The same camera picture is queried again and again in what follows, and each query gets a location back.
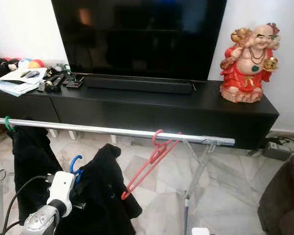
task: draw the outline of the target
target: television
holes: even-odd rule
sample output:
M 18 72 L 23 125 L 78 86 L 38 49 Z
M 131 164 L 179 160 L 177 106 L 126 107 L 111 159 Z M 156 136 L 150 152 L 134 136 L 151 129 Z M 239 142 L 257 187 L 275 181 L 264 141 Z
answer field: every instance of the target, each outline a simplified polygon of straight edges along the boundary
M 52 0 L 71 71 L 207 80 L 226 0 Z

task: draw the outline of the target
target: statue base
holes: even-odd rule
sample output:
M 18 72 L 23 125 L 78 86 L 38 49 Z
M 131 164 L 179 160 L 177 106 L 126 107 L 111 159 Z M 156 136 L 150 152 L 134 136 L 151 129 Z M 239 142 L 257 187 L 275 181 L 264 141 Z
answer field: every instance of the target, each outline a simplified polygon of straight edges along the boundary
M 251 92 L 244 92 L 237 87 L 224 87 L 221 85 L 220 92 L 223 98 L 234 103 L 254 103 L 261 100 L 261 97 L 263 96 L 263 90 L 261 88 L 255 88 Z

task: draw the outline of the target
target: white wall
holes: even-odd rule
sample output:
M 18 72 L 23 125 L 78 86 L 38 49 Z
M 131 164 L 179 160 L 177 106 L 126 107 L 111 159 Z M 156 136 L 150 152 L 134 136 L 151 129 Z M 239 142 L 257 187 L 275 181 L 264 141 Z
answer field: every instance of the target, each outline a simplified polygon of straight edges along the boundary
M 209 80 L 222 80 L 219 64 L 240 27 L 275 22 L 282 36 L 279 70 L 264 84 L 280 113 L 275 130 L 294 131 L 294 0 L 228 0 Z M 50 0 L 0 0 L 0 56 L 67 63 Z
M 282 39 L 274 52 L 279 70 L 269 83 L 263 82 L 264 93 L 280 113 L 273 129 L 294 132 L 294 0 L 228 0 L 208 79 L 223 80 L 220 62 L 233 45 L 230 35 L 234 29 L 269 22 L 277 24 Z
M 51 0 L 0 0 L 0 56 L 68 62 Z

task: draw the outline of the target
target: soundbar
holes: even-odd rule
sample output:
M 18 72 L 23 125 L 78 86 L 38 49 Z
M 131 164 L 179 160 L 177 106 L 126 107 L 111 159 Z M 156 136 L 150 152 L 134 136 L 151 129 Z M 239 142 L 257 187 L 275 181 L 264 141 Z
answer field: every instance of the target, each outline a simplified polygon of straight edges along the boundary
M 89 74 L 85 76 L 85 84 L 87 87 L 176 94 L 189 94 L 193 89 L 192 84 L 186 80 L 102 74 Z

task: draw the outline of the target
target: marble floor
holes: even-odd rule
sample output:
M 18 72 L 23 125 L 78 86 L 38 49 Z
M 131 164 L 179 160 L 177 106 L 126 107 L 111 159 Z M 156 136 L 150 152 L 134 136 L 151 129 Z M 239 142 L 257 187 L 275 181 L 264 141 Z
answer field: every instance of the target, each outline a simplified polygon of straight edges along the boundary
M 69 170 L 72 158 L 78 154 L 83 159 L 77 167 L 86 164 L 106 143 L 109 135 L 78 133 L 71 140 L 69 133 L 62 131 L 51 140 L 51 148 L 65 171 Z M 117 137 L 122 154 L 117 161 L 127 184 L 135 172 L 150 157 L 153 150 L 151 140 Z M 0 136 L 0 169 L 13 172 L 12 141 L 6 134 Z M 205 146 L 193 145 L 197 154 Z M 207 227 L 218 235 L 264 235 L 257 215 L 259 199 L 267 184 L 283 164 L 282 161 L 262 155 L 247 157 L 246 151 L 217 147 L 199 180 L 190 202 L 189 228 Z M 189 149 L 179 143 L 173 151 L 134 191 L 134 196 L 143 208 L 143 213 L 132 224 L 138 235 L 182 235 L 183 193 L 195 173 L 197 161 Z M 14 195 L 13 174 L 4 182 L 5 210 Z M 15 203 L 10 223 L 18 220 Z M 21 227 L 16 226 L 9 235 L 18 235 Z

